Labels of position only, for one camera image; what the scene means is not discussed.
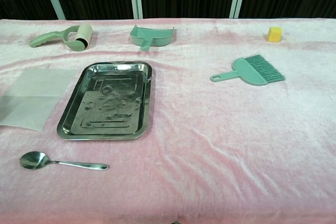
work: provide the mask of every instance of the yellow sponge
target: yellow sponge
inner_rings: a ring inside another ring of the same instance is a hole
[[[281,40],[281,27],[271,26],[268,30],[267,40],[269,42],[279,42]]]

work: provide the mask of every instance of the metal tray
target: metal tray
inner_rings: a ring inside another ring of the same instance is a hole
[[[152,68],[100,62],[81,74],[57,126],[67,140],[131,140],[148,125]]]

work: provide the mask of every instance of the white paper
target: white paper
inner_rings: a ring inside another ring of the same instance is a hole
[[[74,70],[27,69],[0,98],[0,125],[42,131]]]

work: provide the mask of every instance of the spoon bowl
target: spoon bowl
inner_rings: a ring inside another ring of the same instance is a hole
[[[51,161],[48,155],[43,152],[28,152],[20,158],[20,165],[26,169],[37,170],[49,164],[70,165],[93,170],[106,170],[109,168],[109,166],[105,164]]]

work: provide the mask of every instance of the lint roller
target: lint roller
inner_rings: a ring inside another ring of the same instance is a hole
[[[77,32],[74,40],[68,40],[69,33]],[[61,38],[67,47],[73,51],[83,51],[90,45],[92,36],[92,27],[89,24],[81,24],[80,26],[70,26],[64,31],[52,31],[43,34],[33,39],[29,45],[30,47],[37,47],[41,44],[51,41],[53,39]]]

